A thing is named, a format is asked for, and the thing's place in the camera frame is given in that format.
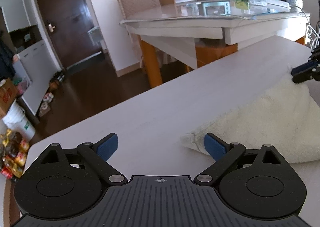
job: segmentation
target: chair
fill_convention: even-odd
[[[118,0],[118,4],[124,19],[128,19],[129,16],[134,15],[138,12],[161,6],[160,0]],[[140,67],[142,68],[143,58],[139,44],[139,37],[136,34],[129,34],[129,36],[132,42],[133,50],[140,60]],[[159,67],[162,67],[163,64],[168,64],[176,61],[175,58],[162,52],[161,50],[157,49],[156,51]]]

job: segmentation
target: metal screw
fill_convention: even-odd
[[[208,183],[212,181],[212,177],[207,174],[201,174],[197,176],[198,181]]]
[[[111,177],[109,177],[109,180],[113,183],[120,183],[124,180],[124,176],[119,174],[114,174]]]

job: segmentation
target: glass tabletop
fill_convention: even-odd
[[[121,23],[186,18],[244,18],[255,20],[262,15],[301,13],[299,9],[286,9],[273,5],[256,6],[241,0],[201,0],[167,5],[139,12]]]

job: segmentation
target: blue gripper pad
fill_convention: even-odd
[[[304,63],[304,64],[292,69],[291,75],[294,76],[295,74],[302,72],[308,68],[317,67],[317,66],[318,66],[317,61],[311,61],[311,62]]]
[[[104,161],[108,161],[108,159],[118,149],[118,136],[116,134],[113,134],[111,137],[108,135],[99,142],[102,144],[97,147],[96,153]]]
[[[220,160],[227,153],[226,148],[208,134],[204,136],[204,148],[215,161]]]

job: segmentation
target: white towel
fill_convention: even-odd
[[[183,146],[207,154],[207,132],[248,149],[272,144],[289,163],[320,159],[320,107],[305,84],[286,75],[254,102],[220,115],[180,138]]]

